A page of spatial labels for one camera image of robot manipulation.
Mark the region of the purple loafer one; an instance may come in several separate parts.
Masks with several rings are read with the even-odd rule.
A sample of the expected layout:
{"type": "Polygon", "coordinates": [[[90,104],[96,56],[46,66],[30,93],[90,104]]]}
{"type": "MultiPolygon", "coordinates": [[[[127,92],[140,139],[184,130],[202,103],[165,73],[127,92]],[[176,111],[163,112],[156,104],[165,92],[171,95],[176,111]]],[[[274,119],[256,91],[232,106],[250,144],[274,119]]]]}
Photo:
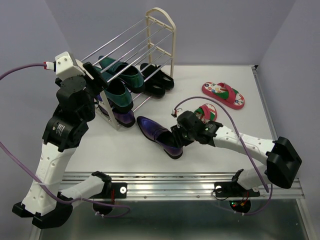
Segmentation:
{"type": "Polygon", "coordinates": [[[160,145],[170,158],[176,160],[183,155],[183,148],[178,146],[173,133],[167,128],[144,116],[138,116],[136,122],[142,134],[160,145]]]}
{"type": "MultiPolygon", "coordinates": [[[[108,112],[101,106],[102,98],[100,95],[97,96],[97,99],[99,101],[98,103],[98,109],[102,112],[104,116],[107,118],[109,117],[108,112]]],[[[121,112],[116,107],[113,106],[113,103],[108,100],[110,107],[112,109],[113,115],[116,119],[116,121],[125,128],[130,128],[136,123],[136,118],[134,116],[134,112],[132,110],[128,112],[121,112]]]]}

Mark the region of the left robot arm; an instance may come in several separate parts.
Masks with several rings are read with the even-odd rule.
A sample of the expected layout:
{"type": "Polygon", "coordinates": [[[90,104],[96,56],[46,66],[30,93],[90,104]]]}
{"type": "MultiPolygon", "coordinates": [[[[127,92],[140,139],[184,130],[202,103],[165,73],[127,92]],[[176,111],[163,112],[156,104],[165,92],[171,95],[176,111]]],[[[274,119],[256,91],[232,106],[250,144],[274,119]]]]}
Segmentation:
{"type": "Polygon", "coordinates": [[[26,197],[16,203],[12,212],[21,218],[32,218],[39,229],[62,226],[81,201],[111,193],[111,177],[96,171],[74,187],[59,190],[66,167],[89,129],[95,116],[95,98],[107,87],[90,62],[84,70],[68,77],[58,77],[58,106],[48,121],[35,178],[26,197]]]}

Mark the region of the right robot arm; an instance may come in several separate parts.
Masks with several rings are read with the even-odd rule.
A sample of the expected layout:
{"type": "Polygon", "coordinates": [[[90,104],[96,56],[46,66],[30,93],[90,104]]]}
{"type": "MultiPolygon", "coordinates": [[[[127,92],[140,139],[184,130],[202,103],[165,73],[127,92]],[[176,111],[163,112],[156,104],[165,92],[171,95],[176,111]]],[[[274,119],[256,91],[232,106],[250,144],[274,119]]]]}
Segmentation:
{"type": "Polygon", "coordinates": [[[224,191],[235,195],[271,184],[290,189],[302,164],[297,151],[285,137],[276,140],[253,137],[216,121],[204,123],[191,111],[181,113],[171,131],[180,147],[198,142],[246,155],[252,163],[259,161],[260,166],[254,164],[251,169],[238,170],[223,187],[224,191]]]}

